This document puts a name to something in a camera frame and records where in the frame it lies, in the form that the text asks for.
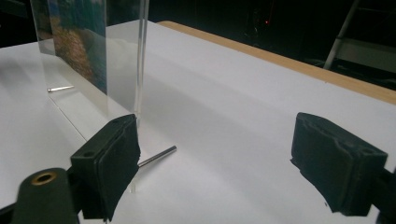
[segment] metal pin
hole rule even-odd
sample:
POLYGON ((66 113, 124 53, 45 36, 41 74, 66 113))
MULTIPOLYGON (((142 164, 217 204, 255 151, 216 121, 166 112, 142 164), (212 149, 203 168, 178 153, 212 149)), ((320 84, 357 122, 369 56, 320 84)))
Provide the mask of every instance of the metal pin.
POLYGON ((53 92, 53 91, 64 91, 68 89, 72 89, 74 86, 68 86, 68 87, 58 87, 58 88, 52 88, 52 89, 47 89, 48 92, 53 92))
POLYGON ((176 151, 176 149, 177 149, 176 146, 169 147, 165 151, 160 152, 157 155, 155 155, 155 156, 153 156, 153 157, 151 157, 151 158, 149 158, 149 159, 147 159, 145 161, 142 161, 142 162, 138 163, 137 165, 139 166, 139 168, 142 168, 143 166, 147 165, 148 163, 150 163, 152 161, 155 161, 155 160, 157 160, 157 159, 159 159, 161 157, 169 155, 171 152, 176 151))

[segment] dark background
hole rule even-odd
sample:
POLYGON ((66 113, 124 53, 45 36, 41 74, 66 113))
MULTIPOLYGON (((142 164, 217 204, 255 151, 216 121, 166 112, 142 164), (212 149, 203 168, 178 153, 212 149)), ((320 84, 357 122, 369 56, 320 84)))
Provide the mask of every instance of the dark background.
MULTIPOLYGON (((118 15, 127 13, 118 10, 129 8, 117 7, 119 1, 107 0, 109 8, 113 8, 107 12, 109 24, 124 22, 118 15)), ((174 21, 321 67, 352 3, 353 0, 150 0, 148 19, 174 21)), ((36 41, 29 0, 0 0, 0 24, 0 48, 36 41), (12 10, 10 13, 4 4, 7 1, 24 4, 24 16, 15 15, 12 10)), ((396 1, 361 0, 346 37, 396 48, 396 1)), ((342 61, 335 61, 332 70, 396 90, 396 75, 389 72, 342 61)))

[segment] transparent acrylic sheet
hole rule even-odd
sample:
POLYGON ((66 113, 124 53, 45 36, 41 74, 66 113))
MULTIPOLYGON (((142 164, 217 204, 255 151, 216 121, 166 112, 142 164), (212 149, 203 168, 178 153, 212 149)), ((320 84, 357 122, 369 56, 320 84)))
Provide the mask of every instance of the transparent acrylic sheet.
POLYGON ((149 1, 31 2, 49 97, 77 131, 139 117, 149 1))

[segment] table edge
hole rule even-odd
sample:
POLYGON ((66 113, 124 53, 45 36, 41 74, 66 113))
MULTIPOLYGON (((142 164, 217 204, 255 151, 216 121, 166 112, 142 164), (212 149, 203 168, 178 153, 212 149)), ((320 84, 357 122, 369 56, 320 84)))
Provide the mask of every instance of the table edge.
POLYGON ((263 49, 257 49, 249 45, 242 44, 218 35, 212 35, 210 33, 197 30, 173 21, 160 21, 158 22, 158 24, 187 35, 192 35, 203 40, 219 44, 229 49, 235 49, 237 51, 246 53, 250 56, 265 60, 267 62, 278 64, 304 75, 332 83, 333 85, 342 87, 344 89, 355 91, 360 94, 375 98, 377 100, 396 105, 396 91, 376 86, 368 82, 360 81, 352 77, 346 77, 307 63, 301 63, 263 49))

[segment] white table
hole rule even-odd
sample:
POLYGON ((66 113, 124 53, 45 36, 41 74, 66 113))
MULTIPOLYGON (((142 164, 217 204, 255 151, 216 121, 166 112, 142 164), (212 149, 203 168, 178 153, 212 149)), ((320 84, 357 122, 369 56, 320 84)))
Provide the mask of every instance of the white table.
MULTIPOLYGON (((84 143, 46 93, 37 43, 0 49, 0 206, 31 173, 70 166, 84 143)), ((332 214, 290 162, 298 112, 342 126, 396 166, 396 105, 150 23, 143 168, 114 223, 375 223, 332 214)), ((82 223, 100 221, 81 220, 82 223)))

